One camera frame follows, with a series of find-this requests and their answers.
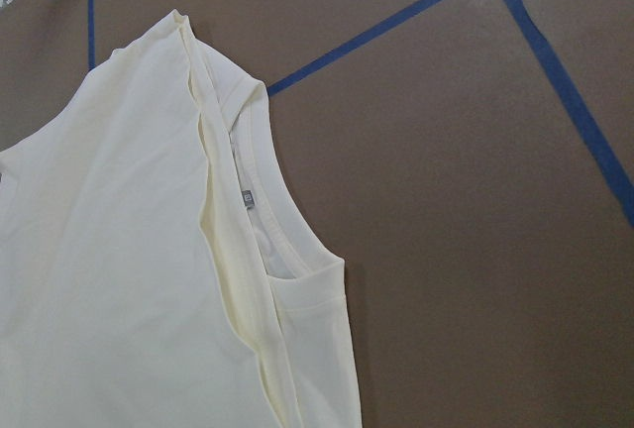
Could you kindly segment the cream long-sleeve cat shirt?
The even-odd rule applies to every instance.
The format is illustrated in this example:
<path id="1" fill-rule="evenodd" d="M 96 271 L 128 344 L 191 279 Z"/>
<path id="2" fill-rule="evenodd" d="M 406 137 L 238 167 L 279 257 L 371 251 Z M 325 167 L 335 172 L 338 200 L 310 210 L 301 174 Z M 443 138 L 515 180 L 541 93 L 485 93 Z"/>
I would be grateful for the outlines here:
<path id="1" fill-rule="evenodd" d="M 359 427 L 344 271 L 170 12 L 1 154 L 1 423 Z"/>

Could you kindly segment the blue tape grid lines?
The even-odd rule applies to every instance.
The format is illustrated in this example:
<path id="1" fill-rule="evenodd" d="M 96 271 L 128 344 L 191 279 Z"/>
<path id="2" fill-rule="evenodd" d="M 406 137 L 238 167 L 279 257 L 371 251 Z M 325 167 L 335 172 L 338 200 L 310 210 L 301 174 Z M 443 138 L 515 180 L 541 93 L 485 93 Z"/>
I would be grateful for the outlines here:
<path id="1" fill-rule="evenodd" d="M 631 224 L 633 177 L 537 0 L 88 0 L 88 60 L 169 9 L 261 78 L 285 179 L 324 220 L 374 190 L 469 225 L 508 200 Z"/>

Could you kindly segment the brown paper table cover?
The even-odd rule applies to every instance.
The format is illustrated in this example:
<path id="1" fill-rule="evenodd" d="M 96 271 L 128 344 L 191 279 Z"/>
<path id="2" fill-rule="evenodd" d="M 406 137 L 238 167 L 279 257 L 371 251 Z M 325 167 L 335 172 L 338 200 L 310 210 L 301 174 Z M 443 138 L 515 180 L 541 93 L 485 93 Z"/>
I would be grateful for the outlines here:
<path id="1" fill-rule="evenodd" d="M 538 21 L 633 177 L 633 0 L 537 0 Z M 39 129 L 88 68 L 88 0 L 1 13 L 1 144 Z M 287 185 L 346 284 L 368 427 L 629 427 L 633 221 L 426 214 L 385 189 L 327 221 Z"/>

